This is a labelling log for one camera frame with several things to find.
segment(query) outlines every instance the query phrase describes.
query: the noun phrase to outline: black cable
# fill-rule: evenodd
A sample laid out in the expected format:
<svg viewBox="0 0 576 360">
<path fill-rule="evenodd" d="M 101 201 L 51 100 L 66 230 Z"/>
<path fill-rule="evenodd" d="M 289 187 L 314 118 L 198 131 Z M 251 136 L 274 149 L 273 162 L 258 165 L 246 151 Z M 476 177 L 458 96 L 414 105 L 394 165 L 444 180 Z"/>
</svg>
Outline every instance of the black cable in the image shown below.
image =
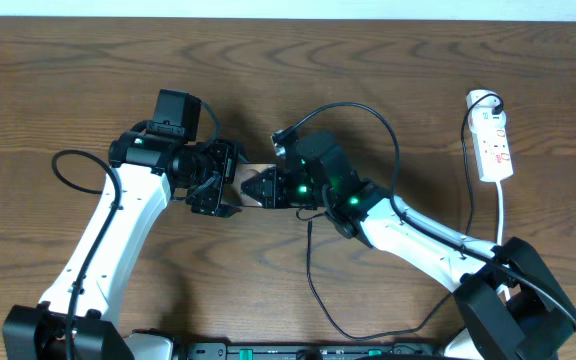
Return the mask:
<svg viewBox="0 0 576 360">
<path fill-rule="evenodd" d="M 404 344 L 395 344 L 392 348 L 393 348 L 393 350 L 394 350 L 394 349 L 397 349 L 397 348 L 403 348 L 403 349 L 412 351 L 412 354 L 410 354 L 410 355 L 423 354 L 423 351 L 421 351 L 421 350 L 419 350 L 419 349 L 413 349 L 411 346 L 404 345 Z"/>
<path fill-rule="evenodd" d="M 430 320 L 430 318 L 435 315 L 435 313 L 439 310 L 439 308 L 450 298 L 450 296 L 452 295 L 452 293 L 448 293 L 446 296 L 444 296 L 438 303 L 437 305 L 435 305 L 435 307 L 430 310 L 430 312 L 428 313 L 428 315 L 426 315 L 426 318 L 421 322 L 421 324 L 419 324 L 419 326 L 414 327 L 412 329 L 406 329 L 406 330 L 396 330 L 396 331 L 388 331 L 388 332 L 383 332 L 383 333 L 379 333 L 379 334 L 374 334 L 374 335 L 368 335 L 368 336 L 353 336 L 348 334 L 347 332 L 345 332 L 341 327 L 339 327 L 339 325 L 337 325 L 337 323 L 335 322 L 335 320 L 332 319 L 332 316 L 330 316 L 330 313 L 328 313 L 328 310 L 326 309 L 326 306 L 324 305 L 323 301 L 321 301 L 321 298 L 319 297 L 319 294 L 317 294 L 317 290 L 315 289 L 315 285 L 312 283 L 312 276 L 310 274 L 310 254 L 311 254 L 311 249 L 312 249 L 312 219 L 308 220 L 308 248 L 306 251 L 306 276 L 308 277 L 308 285 L 310 285 L 310 290 L 312 291 L 312 295 L 315 297 L 315 299 L 317 300 L 317 302 L 319 303 L 319 306 L 321 307 L 321 310 L 324 312 L 324 315 L 326 315 L 326 318 L 328 318 L 328 321 L 330 321 L 330 324 L 337 329 L 337 331 L 339 331 L 339 333 L 341 335 L 343 335 L 346 339 L 349 340 L 353 340 L 353 341 L 367 341 L 367 340 L 374 340 L 374 339 L 378 339 L 384 336 L 393 336 L 393 335 L 406 335 L 406 334 L 412 334 L 414 332 L 417 332 L 419 330 L 421 330 L 424 326 L 426 326 L 426 323 L 428 323 L 428 321 Z"/>
<path fill-rule="evenodd" d="M 304 210 L 304 208 L 299 208 L 297 209 L 297 212 L 295 213 L 295 216 L 297 217 L 297 219 L 301 220 L 301 221 L 308 221 L 308 220 L 312 220 L 312 219 L 316 219 L 318 217 L 322 217 L 325 215 L 325 213 L 317 213 L 311 217 L 307 217 L 307 218 L 302 218 L 301 216 L 299 216 L 299 213 Z"/>
<path fill-rule="evenodd" d="M 396 209 L 395 201 L 393 198 L 395 196 L 395 186 L 397 184 L 397 177 L 399 176 L 399 167 L 400 167 L 400 165 L 399 165 L 399 142 L 397 141 L 397 136 L 395 136 L 395 132 L 392 130 L 392 127 L 390 127 L 390 124 L 388 124 L 388 121 L 386 121 L 386 119 L 380 113 L 378 113 L 377 111 L 375 111 L 371 107 L 364 105 L 364 104 L 351 102 L 351 101 L 342 101 L 342 102 L 324 105 L 324 106 L 320 107 L 319 109 L 306 115 L 305 118 L 301 119 L 301 121 L 299 121 L 296 125 L 291 126 L 288 129 L 286 129 L 285 131 L 283 131 L 281 134 L 279 134 L 279 136 L 281 138 L 285 138 L 290 133 L 299 129 L 308 120 L 312 119 L 315 115 L 321 113 L 322 111 L 332 109 L 335 107 L 342 107 L 342 106 L 356 107 L 356 108 L 360 108 L 362 110 L 368 111 L 369 113 L 373 114 L 379 121 L 381 121 L 381 123 L 386 127 L 386 130 L 388 130 L 388 134 L 390 134 L 390 138 L 392 139 L 392 143 L 395 145 L 395 167 L 393 169 L 392 181 L 390 183 L 390 194 L 391 194 L 390 206 L 392 206 L 393 211 L 396 211 L 395 210 Z"/>
<path fill-rule="evenodd" d="M 130 128 L 130 131 L 142 132 L 142 131 L 146 130 L 149 122 L 150 122 L 149 120 L 140 121 L 140 122 L 136 123 L 135 125 L 133 125 L 132 128 Z"/>
<path fill-rule="evenodd" d="M 212 145 L 215 142 L 215 140 L 217 140 L 217 136 L 219 135 L 219 129 L 220 129 L 219 119 L 217 119 L 217 115 L 215 115 L 214 111 L 212 111 L 212 108 L 210 107 L 210 105 L 208 105 L 202 101 L 201 106 L 203 106 L 203 108 L 206 109 L 208 114 L 210 114 L 212 121 L 215 123 L 215 129 L 213 130 L 212 136 L 210 137 L 210 139 L 208 139 L 208 141 L 206 141 L 204 143 L 201 143 L 197 147 L 199 152 L 206 150 L 207 148 L 210 147 L 210 145 Z"/>
<path fill-rule="evenodd" d="M 186 200 L 186 199 L 188 199 L 188 198 L 190 198 L 190 197 L 199 195 L 199 194 L 201 194 L 203 191 L 205 191 L 206 189 L 208 189 L 208 187 L 209 187 L 210 185 L 212 185 L 215 181 L 219 181 L 219 178 L 220 178 L 220 177 L 221 177 L 221 175 L 219 175 L 218 172 L 213 171 L 212 176 L 209 177 L 208 180 L 204 181 L 203 184 L 197 186 L 197 188 L 196 188 L 193 192 L 191 192 L 191 193 L 189 193 L 189 194 L 186 194 L 186 196 L 183 196 L 183 197 L 173 196 L 173 197 L 170 198 L 170 200 L 171 200 L 171 201 L 184 201 L 184 200 Z"/>
<path fill-rule="evenodd" d="M 475 101 L 468 110 L 466 111 L 466 115 L 464 115 L 464 121 L 461 123 L 461 150 L 464 153 L 464 171 L 466 172 L 466 184 L 468 184 L 468 196 L 470 197 L 470 216 L 468 216 L 468 224 L 466 225 L 466 231 L 464 234 L 468 235 L 470 233 L 470 228 L 472 226 L 472 220 L 475 217 L 475 193 L 472 190 L 472 182 L 470 181 L 470 170 L 468 169 L 468 154 L 466 153 L 466 141 L 464 139 L 464 130 L 466 129 L 466 123 L 468 122 L 468 115 L 472 109 L 475 108 L 480 102 L 488 97 L 496 97 L 499 99 L 499 105 L 495 106 L 493 109 L 493 114 L 499 114 L 504 109 L 504 100 L 497 94 L 486 94 L 481 97 L 481 99 Z"/>
<path fill-rule="evenodd" d="M 355 360 L 463 360 L 457 358 L 443 357 L 439 355 L 419 355 L 419 354 L 390 354 L 384 353 L 381 355 L 369 355 L 357 358 Z"/>
<path fill-rule="evenodd" d="M 332 206 L 330 206 L 330 200 L 328 199 L 329 190 L 330 185 L 328 184 L 324 184 L 324 186 L 321 187 L 321 198 L 324 200 L 324 206 L 326 207 L 326 211 L 324 213 L 328 214 L 328 216 L 330 216 L 330 218 L 333 219 L 335 222 L 341 223 L 341 221 L 339 221 L 337 216 L 335 216 Z"/>
<path fill-rule="evenodd" d="M 97 163 L 97 165 L 101 166 L 101 168 L 104 169 L 106 174 L 108 174 L 108 177 L 110 178 L 110 181 L 112 181 L 112 185 L 115 189 L 115 197 L 114 197 L 113 202 L 110 204 L 110 212 L 108 212 L 108 216 L 106 216 L 106 220 L 104 221 L 103 225 L 101 226 L 101 229 L 99 230 L 99 233 L 97 234 L 97 238 L 92 243 L 92 246 L 90 247 L 90 250 L 88 251 L 88 254 L 86 255 L 86 258 L 84 259 L 84 261 L 81 264 L 81 268 L 79 269 L 79 274 L 77 274 L 77 279 L 72 284 L 72 293 L 70 295 L 70 302 L 68 304 L 68 313 L 66 314 L 66 330 L 65 330 L 64 338 L 66 340 L 66 358 L 68 360 L 74 360 L 74 358 L 75 358 L 75 344 L 74 344 L 74 341 L 72 338 L 72 331 L 73 331 L 73 321 L 74 321 L 74 317 L 75 317 L 75 308 L 77 306 L 77 298 L 79 297 L 79 293 L 81 292 L 81 285 L 82 285 L 82 282 L 84 280 L 84 277 L 86 276 L 86 271 L 88 270 L 88 266 L 90 266 L 90 262 L 92 261 L 92 258 L 95 256 L 95 252 L 97 251 L 99 244 L 101 244 L 101 240 L 104 238 L 104 235 L 106 234 L 106 231 L 108 230 L 108 227 L 110 226 L 110 222 L 114 218 L 115 213 L 117 212 L 117 209 L 119 208 L 119 203 L 121 201 L 121 187 L 119 184 L 119 180 L 117 179 L 117 175 L 115 175 L 115 173 L 112 171 L 112 169 L 108 165 L 106 165 L 106 163 L 104 163 L 103 160 L 101 160 L 98 157 L 96 157 L 92 154 L 89 154 L 85 151 L 63 150 L 63 151 L 56 153 L 52 157 L 52 171 L 55 174 L 55 176 L 57 176 L 57 178 L 59 180 L 61 180 L 64 184 L 68 185 L 69 187 L 71 187 L 75 190 L 89 193 L 89 194 L 101 194 L 102 193 L 101 191 L 90 190 L 90 189 L 82 188 L 78 185 L 75 185 L 75 184 L 71 183 L 70 181 L 66 180 L 66 178 L 64 178 L 61 175 L 61 173 L 59 172 L 59 169 L 57 168 L 57 160 L 59 160 L 59 158 L 61 158 L 62 156 L 65 156 L 65 155 L 79 155 L 79 156 L 83 156 L 83 157 L 88 158 L 88 159 L 94 161 L 95 163 Z"/>
</svg>

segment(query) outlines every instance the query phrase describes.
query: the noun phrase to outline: wooden table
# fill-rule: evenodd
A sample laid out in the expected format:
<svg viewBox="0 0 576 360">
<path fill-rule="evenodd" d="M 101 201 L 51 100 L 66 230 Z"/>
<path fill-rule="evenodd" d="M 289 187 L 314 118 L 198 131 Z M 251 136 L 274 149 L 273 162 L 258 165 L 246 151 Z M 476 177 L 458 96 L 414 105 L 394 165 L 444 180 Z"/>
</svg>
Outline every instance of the wooden table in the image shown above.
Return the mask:
<svg viewBox="0 0 576 360">
<path fill-rule="evenodd" d="M 260 162 L 274 160 L 273 131 L 320 105 L 373 106 L 401 143 L 399 193 L 463 230 L 459 127 L 465 94 L 481 87 L 503 96 L 509 116 L 506 238 L 531 242 L 576 305 L 576 24 L 0 18 L 0 358 L 10 307 L 36 304 L 97 203 L 52 175 L 52 154 L 75 148 L 106 158 L 113 139 L 151 117 L 160 88 L 211 104 L 221 137 L 240 140 Z M 199 137 L 211 126 L 203 117 Z M 335 132 L 361 175 L 388 182 L 394 150 L 376 120 L 333 110 L 305 131 L 321 129 Z M 77 183 L 102 185 L 84 160 L 64 159 L 62 168 Z M 494 185 L 475 176 L 475 191 L 472 234 L 492 239 Z M 305 230 L 291 210 L 218 219 L 172 204 L 135 267 L 121 333 L 344 340 L 308 289 Z M 416 326 L 445 293 L 323 220 L 314 242 L 314 281 L 352 334 Z M 446 340 L 462 326 L 451 301 L 418 336 Z M 561 357 L 576 358 L 576 336 Z"/>
</svg>

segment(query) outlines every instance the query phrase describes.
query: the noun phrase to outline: electrical outlet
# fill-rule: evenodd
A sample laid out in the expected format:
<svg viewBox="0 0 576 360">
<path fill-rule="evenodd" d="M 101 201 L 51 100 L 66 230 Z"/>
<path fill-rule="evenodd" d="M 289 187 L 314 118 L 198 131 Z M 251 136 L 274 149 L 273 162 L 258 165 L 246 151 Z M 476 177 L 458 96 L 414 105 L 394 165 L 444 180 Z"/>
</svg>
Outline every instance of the electrical outlet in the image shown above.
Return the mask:
<svg viewBox="0 0 576 360">
<path fill-rule="evenodd" d="M 474 90 L 466 97 L 468 108 L 489 90 Z M 477 159 L 479 179 L 484 182 L 497 182 L 513 174 L 510 148 L 506 136 L 506 113 L 493 114 L 492 109 L 499 105 L 499 99 L 489 96 L 477 104 L 470 112 L 468 126 Z"/>
</svg>

